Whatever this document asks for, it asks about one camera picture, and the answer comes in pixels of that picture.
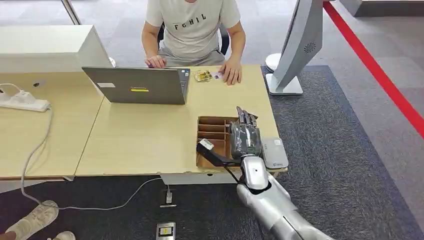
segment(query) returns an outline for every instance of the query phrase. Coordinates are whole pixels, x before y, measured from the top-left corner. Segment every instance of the red line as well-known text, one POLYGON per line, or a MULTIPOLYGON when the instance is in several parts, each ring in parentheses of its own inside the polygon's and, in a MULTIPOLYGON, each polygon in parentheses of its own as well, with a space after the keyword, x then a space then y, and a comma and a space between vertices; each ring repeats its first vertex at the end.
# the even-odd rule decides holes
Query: red line
POLYGON ((396 88, 392 80, 390 80, 384 70, 380 67, 380 65, 376 62, 370 52, 361 43, 361 41, 358 39, 352 29, 348 26, 348 24, 339 15, 333 5, 328 1, 324 1, 323 4, 324 9, 327 11, 328 15, 330 16, 338 30, 341 32, 341 34, 344 36, 346 41, 355 51, 356 55, 358 55, 365 67, 374 76, 375 80, 377 80, 377 82, 391 98, 394 104, 396 104, 399 110, 403 113, 403 115, 408 119, 408 121, 424 139, 423 117, 412 107, 412 105, 402 95, 399 89, 396 88))

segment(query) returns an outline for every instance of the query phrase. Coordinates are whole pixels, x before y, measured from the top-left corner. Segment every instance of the white t-shirt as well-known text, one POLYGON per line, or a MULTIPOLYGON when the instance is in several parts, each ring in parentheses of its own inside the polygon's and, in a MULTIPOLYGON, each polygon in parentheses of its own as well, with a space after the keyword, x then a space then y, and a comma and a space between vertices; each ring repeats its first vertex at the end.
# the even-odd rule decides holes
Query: white t-shirt
POLYGON ((164 44, 174 55, 198 59, 218 49, 220 24, 234 27, 240 12, 236 0, 148 0, 146 21, 165 23, 164 44))

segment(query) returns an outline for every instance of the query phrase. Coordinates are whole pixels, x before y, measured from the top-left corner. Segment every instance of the carpet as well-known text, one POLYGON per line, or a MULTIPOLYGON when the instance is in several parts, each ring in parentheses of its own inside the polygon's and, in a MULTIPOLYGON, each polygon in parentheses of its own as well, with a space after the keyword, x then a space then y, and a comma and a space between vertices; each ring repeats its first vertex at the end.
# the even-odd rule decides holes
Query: carpet
MULTIPOLYGON (((290 164, 289 172, 278 181, 299 212, 339 240, 423 240, 330 68, 307 66, 299 79, 303 95, 269 97, 290 164)), ((151 178, 76 177, 74 182, 47 182, 27 191, 60 206, 107 208, 125 202, 151 178)), ((53 238, 68 230, 82 240, 153 240, 156 224, 161 222, 176 222, 176 238, 181 240, 260 239, 254 216, 238 200, 234 184, 171 189, 175 208, 159 208, 166 187, 160 180, 154 181, 125 208, 63 210, 55 222, 31 239, 53 238)), ((19 190, 1 194, 0 232, 35 206, 19 190)))

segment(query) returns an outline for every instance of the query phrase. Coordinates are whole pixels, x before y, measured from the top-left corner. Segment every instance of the man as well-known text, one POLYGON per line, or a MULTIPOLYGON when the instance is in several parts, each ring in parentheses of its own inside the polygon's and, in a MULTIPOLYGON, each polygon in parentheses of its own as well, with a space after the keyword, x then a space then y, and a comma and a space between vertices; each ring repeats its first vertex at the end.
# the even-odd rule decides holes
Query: man
POLYGON ((222 65, 220 72, 228 85, 242 81, 240 61, 246 34, 236 0, 148 0, 141 41, 145 63, 151 68, 222 65), (164 46, 159 49, 162 23, 164 46), (219 52, 220 23, 231 38, 227 61, 219 52))

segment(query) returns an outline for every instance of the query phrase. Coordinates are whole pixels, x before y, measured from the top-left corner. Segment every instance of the card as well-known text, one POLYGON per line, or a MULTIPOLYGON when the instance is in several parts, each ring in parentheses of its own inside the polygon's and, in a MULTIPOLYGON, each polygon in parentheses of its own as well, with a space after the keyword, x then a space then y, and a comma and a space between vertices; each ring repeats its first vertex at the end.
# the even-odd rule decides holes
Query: card
POLYGON ((209 82, 210 80, 213 79, 209 71, 198 71, 195 73, 194 78, 199 83, 209 82))
POLYGON ((214 79, 223 79, 223 74, 219 71, 211 72, 210 74, 214 79))

